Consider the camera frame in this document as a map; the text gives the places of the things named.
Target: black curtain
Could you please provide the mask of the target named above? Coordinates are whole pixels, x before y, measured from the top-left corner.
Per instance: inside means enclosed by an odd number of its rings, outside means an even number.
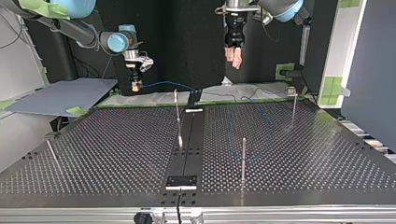
[[[214,13],[220,0],[98,0],[97,6],[106,30],[136,26],[144,41],[141,50],[155,61],[144,75],[146,85],[169,80],[202,89],[223,80],[223,18]],[[132,95],[123,57],[116,57],[114,65],[122,93]],[[165,85],[141,93],[174,88]]]

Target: silver post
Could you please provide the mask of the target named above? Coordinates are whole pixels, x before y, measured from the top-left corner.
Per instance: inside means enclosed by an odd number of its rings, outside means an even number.
[[[50,143],[49,139],[47,139],[47,145],[49,146],[49,151],[50,151],[50,154],[52,155],[53,159],[55,159],[57,161],[58,158],[56,158],[55,151],[53,150],[52,144]]]
[[[245,188],[245,169],[246,169],[246,156],[247,156],[247,139],[242,139],[242,189]]]
[[[294,106],[293,106],[293,118],[294,118],[294,116],[296,114],[297,97],[298,97],[298,94],[295,94],[294,95]]]
[[[181,120],[180,120],[180,113],[178,110],[178,97],[177,97],[177,90],[175,90],[175,103],[176,103],[176,113],[177,113],[177,127],[178,127],[178,144],[180,148],[183,147],[183,138],[181,137]]]

